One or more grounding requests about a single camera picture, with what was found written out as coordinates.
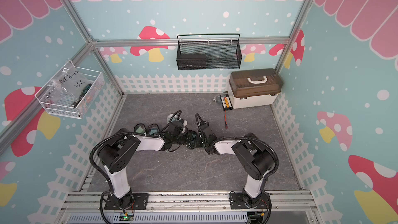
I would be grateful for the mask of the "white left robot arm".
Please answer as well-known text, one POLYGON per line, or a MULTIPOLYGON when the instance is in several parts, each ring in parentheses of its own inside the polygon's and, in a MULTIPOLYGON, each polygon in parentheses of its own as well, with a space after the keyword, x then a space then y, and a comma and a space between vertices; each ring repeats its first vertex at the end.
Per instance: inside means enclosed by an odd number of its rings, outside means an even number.
POLYGON ((131 188, 127 180, 126 167, 136 151, 166 151, 172 152, 174 144, 179 146, 195 142, 197 134, 187 128, 186 121, 178 119, 161 129, 157 124, 146 128, 142 124, 130 132, 122 128, 116 134, 106 138, 101 145, 92 150, 97 154, 102 167, 96 166, 106 178, 113 197, 121 200, 131 198, 131 188))

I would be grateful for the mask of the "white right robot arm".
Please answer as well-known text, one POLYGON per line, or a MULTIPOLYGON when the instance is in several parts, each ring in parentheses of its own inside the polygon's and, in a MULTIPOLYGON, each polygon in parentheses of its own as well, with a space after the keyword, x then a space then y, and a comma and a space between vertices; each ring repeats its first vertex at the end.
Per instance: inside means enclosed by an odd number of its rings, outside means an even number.
POLYGON ((270 145, 253 133, 240 138, 217 138, 207 121, 198 124, 201 141, 208 154, 235 155, 247 173, 243 193, 250 199, 262 194, 266 180, 279 167, 279 157, 270 145))

